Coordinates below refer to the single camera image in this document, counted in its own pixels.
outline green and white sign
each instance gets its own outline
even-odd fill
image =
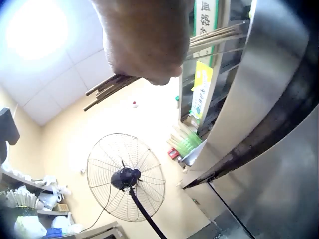
[[[217,28],[219,0],[196,0],[194,8],[194,35],[198,36]],[[211,54],[214,47],[208,47],[204,50],[194,53],[194,57]],[[213,56],[200,58],[199,61],[211,67]]]

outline fan guard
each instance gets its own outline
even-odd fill
[[[126,183],[120,180],[120,175],[133,171],[141,173],[138,180]],[[165,197],[160,162],[147,145],[127,134],[110,134],[94,145],[87,161],[87,180],[101,207],[125,221],[145,220],[130,195],[130,188],[150,216],[157,212]]]

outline red fire alarm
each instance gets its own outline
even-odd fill
[[[171,159],[173,159],[173,160],[177,159],[179,161],[182,159],[179,152],[174,148],[171,148],[167,153],[171,157]]]

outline blue container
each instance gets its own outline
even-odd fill
[[[48,228],[47,235],[43,238],[54,238],[54,237],[61,237],[62,235],[62,228]]]

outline shelf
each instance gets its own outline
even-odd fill
[[[29,182],[25,180],[24,178],[20,178],[14,175],[13,173],[6,172],[4,170],[2,170],[2,181],[15,189],[17,189],[21,185],[25,185],[26,189],[29,190],[31,193],[35,193],[35,192],[49,192],[49,193],[51,192],[52,193],[51,187],[39,186],[33,182]]]
[[[48,215],[48,216],[67,216],[68,212],[54,212],[54,211],[38,210],[38,214]]]

